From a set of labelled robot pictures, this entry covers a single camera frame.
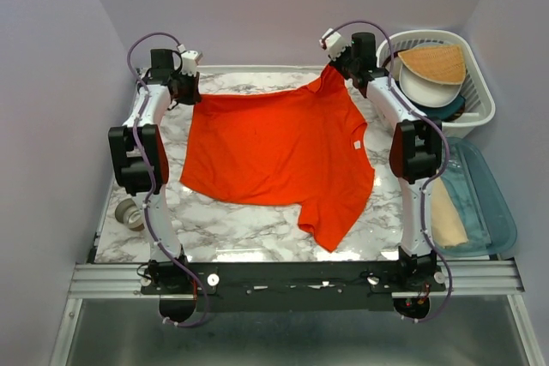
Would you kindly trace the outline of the orange t shirt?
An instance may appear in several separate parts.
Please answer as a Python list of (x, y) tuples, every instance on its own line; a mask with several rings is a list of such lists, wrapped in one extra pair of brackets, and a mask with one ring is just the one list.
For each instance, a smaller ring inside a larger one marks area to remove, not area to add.
[(298, 205), (299, 229), (333, 252), (374, 187), (367, 127), (331, 66), (292, 90), (204, 95), (193, 109), (180, 182), (217, 201)]

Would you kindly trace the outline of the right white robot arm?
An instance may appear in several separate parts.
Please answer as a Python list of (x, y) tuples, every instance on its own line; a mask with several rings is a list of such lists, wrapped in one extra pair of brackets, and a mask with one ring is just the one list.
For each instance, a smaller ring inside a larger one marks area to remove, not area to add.
[(441, 123), (416, 111), (393, 79), (393, 69), (377, 65), (373, 33), (354, 33), (352, 40), (346, 41), (330, 29), (320, 44), (328, 53), (330, 65), (370, 100), (393, 130), (389, 167), (401, 187), (403, 211), (395, 282), (404, 290), (414, 290), (424, 283), (425, 273), (437, 270), (431, 194), (443, 160)]

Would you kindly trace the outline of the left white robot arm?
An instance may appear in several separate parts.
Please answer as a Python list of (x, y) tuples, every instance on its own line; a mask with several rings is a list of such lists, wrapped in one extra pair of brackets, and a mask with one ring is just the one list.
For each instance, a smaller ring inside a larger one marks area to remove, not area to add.
[(151, 50), (151, 67), (137, 76), (138, 96), (123, 125), (108, 131), (112, 165), (118, 186), (131, 196), (148, 233), (150, 259), (175, 262), (161, 272), (160, 282), (172, 293), (190, 282), (187, 260), (169, 216), (166, 186), (169, 162), (160, 133), (167, 112), (179, 105), (196, 105), (202, 53), (179, 45), (175, 50)]

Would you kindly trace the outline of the grey tape roll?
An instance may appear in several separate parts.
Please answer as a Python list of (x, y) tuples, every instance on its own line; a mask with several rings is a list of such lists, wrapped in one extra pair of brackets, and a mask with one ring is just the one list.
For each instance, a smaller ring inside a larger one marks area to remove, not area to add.
[(115, 209), (115, 219), (130, 231), (142, 231), (144, 224), (142, 215), (132, 199), (121, 201)]

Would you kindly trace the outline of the white plate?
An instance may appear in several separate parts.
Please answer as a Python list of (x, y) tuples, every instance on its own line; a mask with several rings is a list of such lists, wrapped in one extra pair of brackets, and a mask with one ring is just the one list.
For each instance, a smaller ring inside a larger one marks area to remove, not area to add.
[(400, 88), (415, 104), (439, 108), (450, 104), (460, 92), (461, 84), (444, 85), (425, 80), (402, 65), (399, 75)]

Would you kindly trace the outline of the teal bowl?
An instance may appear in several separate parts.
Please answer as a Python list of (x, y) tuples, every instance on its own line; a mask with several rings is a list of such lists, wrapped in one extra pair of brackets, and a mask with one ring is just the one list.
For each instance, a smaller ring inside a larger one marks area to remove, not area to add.
[(458, 95), (455, 100), (446, 106), (440, 108), (433, 108), (431, 110), (431, 117), (436, 117), (443, 122), (452, 122), (459, 118), (465, 111), (466, 99)]

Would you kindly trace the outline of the white plastic basket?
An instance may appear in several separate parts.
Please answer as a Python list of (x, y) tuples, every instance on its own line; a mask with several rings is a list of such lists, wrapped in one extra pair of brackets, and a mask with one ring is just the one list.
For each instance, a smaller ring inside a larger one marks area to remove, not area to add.
[(445, 30), (417, 29), (390, 36), (393, 51), (412, 49), (422, 44), (459, 45), (462, 48), (466, 77), (459, 94), (465, 99), (464, 112), (455, 121), (443, 122), (447, 137), (465, 138), (474, 129), (488, 124), (496, 106), (468, 42), (456, 33)]

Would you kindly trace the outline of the teal folded cloth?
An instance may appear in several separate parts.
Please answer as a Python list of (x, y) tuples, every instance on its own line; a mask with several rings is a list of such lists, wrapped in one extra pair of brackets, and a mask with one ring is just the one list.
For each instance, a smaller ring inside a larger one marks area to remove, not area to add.
[(492, 239), (486, 228), (473, 185), (465, 177), (442, 177), (442, 180), (468, 236), (465, 243), (446, 248), (445, 254), (454, 257), (487, 255)]

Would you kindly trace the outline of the beige folded cloth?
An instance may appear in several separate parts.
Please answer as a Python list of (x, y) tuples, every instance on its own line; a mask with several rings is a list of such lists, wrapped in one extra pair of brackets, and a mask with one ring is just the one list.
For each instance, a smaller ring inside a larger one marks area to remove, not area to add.
[(443, 180), (431, 184), (431, 230), (438, 247), (447, 249), (468, 242), (468, 235)]

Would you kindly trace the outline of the teal plastic bin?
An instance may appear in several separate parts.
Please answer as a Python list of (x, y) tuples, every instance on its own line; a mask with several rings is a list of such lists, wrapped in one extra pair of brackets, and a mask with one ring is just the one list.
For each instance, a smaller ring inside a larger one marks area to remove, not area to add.
[(450, 137), (448, 143), (449, 163), (442, 177), (465, 177), (473, 185), (486, 228), (492, 239), (492, 245), (488, 248), (487, 255), (478, 257), (448, 256), (452, 258), (480, 258), (510, 252), (517, 239), (516, 223), (488, 164), (480, 150), (472, 142)]

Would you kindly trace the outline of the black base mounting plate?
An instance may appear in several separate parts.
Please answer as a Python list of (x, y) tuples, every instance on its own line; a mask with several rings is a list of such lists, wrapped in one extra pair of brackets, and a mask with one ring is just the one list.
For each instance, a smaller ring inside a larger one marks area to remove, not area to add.
[(445, 292), (437, 264), (400, 261), (149, 261), (136, 270), (141, 293), (159, 298), (165, 322), (195, 326), (221, 313), (393, 311), (425, 318), (431, 295)]

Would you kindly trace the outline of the aluminium rail frame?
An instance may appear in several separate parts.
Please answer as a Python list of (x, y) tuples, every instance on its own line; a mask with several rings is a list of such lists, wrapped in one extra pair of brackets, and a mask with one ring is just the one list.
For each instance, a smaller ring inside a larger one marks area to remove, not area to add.
[[(544, 365), (525, 303), (524, 285), (513, 260), (450, 260), (453, 297), (508, 298), (512, 319), (530, 365)], [(51, 355), (52, 365), (66, 364), (76, 323), (85, 299), (144, 299), (136, 264), (81, 264), (74, 268), (61, 327)]]

